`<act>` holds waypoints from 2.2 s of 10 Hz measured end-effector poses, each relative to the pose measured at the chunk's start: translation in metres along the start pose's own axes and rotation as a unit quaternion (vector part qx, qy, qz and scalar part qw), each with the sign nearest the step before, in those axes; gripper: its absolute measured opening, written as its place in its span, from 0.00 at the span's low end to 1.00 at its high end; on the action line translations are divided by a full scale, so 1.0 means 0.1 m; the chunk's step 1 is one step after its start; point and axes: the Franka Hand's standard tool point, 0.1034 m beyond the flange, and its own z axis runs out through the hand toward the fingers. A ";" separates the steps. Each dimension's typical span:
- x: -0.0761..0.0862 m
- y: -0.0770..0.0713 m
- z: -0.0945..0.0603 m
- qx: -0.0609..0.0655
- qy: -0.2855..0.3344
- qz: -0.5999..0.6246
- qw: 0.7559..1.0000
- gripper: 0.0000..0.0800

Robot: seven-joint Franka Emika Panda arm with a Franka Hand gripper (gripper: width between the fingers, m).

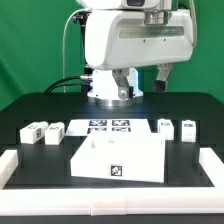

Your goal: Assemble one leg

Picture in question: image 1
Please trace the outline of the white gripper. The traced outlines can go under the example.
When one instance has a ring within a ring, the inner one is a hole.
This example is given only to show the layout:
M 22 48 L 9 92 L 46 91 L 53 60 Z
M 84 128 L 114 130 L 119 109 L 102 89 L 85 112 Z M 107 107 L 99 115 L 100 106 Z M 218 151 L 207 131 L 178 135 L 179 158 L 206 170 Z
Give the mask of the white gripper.
M 113 70 L 118 97 L 129 98 L 128 69 L 158 65 L 155 91 L 165 92 L 172 64 L 190 59 L 193 27 L 188 10 L 169 14 L 165 25 L 146 25 L 142 11 L 93 10 L 87 19 L 85 58 L 98 70 Z

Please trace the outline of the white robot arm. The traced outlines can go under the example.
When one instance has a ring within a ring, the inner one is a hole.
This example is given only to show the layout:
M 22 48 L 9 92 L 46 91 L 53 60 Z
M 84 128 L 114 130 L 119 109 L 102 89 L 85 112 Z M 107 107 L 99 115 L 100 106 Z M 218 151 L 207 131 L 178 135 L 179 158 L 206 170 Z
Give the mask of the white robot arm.
M 93 69 L 88 100 L 105 106 L 139 102 L 139 67 L 156 65 L 155 87 L 166 90 L 176 62 L 197 43 L 194 0 L 76 0 L 88 13 L 84 50 Z

